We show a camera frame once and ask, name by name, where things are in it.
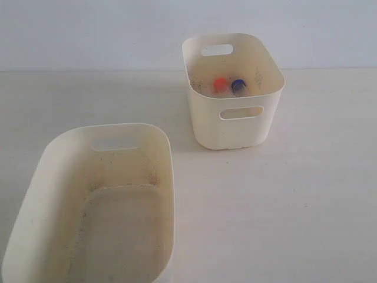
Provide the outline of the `orange-capped clear tube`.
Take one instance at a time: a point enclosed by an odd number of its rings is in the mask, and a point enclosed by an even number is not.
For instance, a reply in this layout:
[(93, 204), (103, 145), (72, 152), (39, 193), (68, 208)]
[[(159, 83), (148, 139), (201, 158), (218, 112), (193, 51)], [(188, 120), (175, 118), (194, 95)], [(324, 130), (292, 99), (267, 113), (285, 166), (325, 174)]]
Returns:
[(214, 88), (214, 93), (228, 93), (229, 92), (229, 84), (228, 81), (223, 78), (217, 78), (216, 80), (213, 81), (213, 88)]

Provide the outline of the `blue-capped clear tube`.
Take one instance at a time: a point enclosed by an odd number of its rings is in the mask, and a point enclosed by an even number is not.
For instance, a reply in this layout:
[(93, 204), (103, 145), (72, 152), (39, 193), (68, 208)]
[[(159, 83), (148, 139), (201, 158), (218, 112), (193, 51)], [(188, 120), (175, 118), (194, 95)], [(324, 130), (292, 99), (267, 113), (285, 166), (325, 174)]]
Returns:
[(247, 96), (247, 86), (244, 80), (236, 79), (231, 84), (231, 89), (233, 94), (236, 97), (245, 97)]

